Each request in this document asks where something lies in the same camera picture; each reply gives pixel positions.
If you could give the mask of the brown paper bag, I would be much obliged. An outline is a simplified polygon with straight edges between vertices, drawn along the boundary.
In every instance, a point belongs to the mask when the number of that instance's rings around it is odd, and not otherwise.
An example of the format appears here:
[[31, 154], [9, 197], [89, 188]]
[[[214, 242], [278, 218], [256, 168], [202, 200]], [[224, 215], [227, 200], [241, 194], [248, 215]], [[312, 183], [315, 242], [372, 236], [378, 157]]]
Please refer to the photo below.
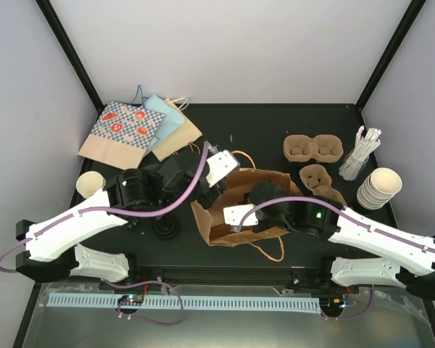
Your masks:
[[[279, 218], [288, 204], [274, 204], [252, 212], [257, 205], [285, 196], [302, 196], [288, 173], [274, 170], [239, 168], [224, 178], [225, 191], [211, 207], [204, 208], [197, 201], [191, 203], [199, 234], [210, 247], [237, 247], [248, 244], [273, 262], [285, 258], [282, 236], [288, 233], [269, 221]], [[278, 240], [281, 255], [274, 257], [257, 246], [257, 241]]]

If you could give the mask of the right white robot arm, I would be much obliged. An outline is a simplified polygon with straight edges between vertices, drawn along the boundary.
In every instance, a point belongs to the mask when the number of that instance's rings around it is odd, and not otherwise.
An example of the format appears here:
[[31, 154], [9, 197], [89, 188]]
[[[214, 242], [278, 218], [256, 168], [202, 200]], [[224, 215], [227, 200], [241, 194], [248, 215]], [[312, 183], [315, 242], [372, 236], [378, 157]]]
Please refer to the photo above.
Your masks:
[[295, 196], [269, 180], [245, 195], [262, 224], [311, 234], [372, 254], [370, 259], [329, 257], [315, 274], [316, 286], [387, 285], [435, 301], [435, 236], [419, 236], [374, 221], [321, 196]]

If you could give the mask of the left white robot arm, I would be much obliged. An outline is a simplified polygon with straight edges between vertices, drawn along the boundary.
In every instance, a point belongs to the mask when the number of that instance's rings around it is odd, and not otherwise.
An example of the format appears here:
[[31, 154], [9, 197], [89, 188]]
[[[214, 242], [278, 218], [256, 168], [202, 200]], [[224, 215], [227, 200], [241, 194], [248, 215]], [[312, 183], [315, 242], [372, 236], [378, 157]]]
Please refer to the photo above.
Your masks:
[[239, 167], [228, 151], [190, 154], [119, 172], [72, 209], [41, 223], [21, 220], [16, 238], [25, 249], [15, 270], [36, 282], [69, 276], [101, 278], [134, 289], [141, 281], [137, 256], [127, 249], [103, 252], [84, 245], [98, 233], [146, 225], [159, 240], [174, 238], [173, 211], [184, 202], [209, 208], [225, 191], [224, 178]]

